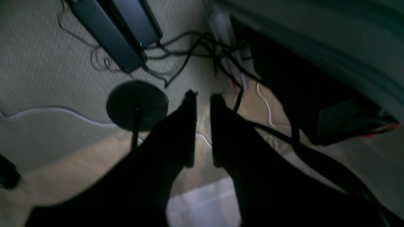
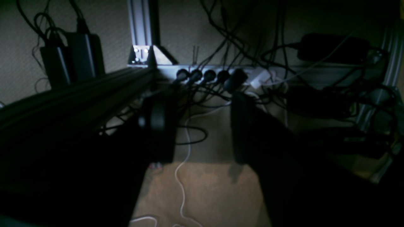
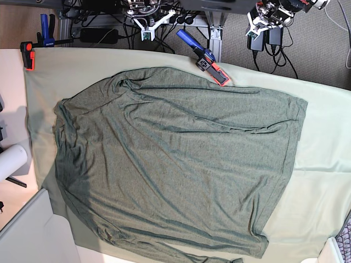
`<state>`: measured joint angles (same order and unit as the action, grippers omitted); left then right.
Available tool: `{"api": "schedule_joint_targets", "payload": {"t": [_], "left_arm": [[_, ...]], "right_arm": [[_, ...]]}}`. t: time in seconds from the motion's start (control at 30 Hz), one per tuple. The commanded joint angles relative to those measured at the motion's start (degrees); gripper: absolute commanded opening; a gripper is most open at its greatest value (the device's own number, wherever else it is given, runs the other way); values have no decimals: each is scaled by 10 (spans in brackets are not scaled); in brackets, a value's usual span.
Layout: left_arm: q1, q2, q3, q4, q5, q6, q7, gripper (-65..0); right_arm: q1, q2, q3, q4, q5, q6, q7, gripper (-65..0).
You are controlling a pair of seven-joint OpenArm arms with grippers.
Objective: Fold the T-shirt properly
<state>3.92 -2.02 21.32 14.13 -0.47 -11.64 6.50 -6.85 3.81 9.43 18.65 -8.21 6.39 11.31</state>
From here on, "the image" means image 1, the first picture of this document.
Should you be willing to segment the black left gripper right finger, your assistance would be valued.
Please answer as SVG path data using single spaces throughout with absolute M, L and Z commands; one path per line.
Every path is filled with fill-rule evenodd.
M 214 164 L 230 175 L 242 227 L 382 227 L 378 210 L 286 161 L 220 94 L 211 96 Z

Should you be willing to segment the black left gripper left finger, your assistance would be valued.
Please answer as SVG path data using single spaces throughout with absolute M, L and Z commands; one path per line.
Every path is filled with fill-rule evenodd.
M 87 190 L 32 209 L 26 227 L 167 227 L 171 188 L 194 164 L 197 93 L 182 104 Z

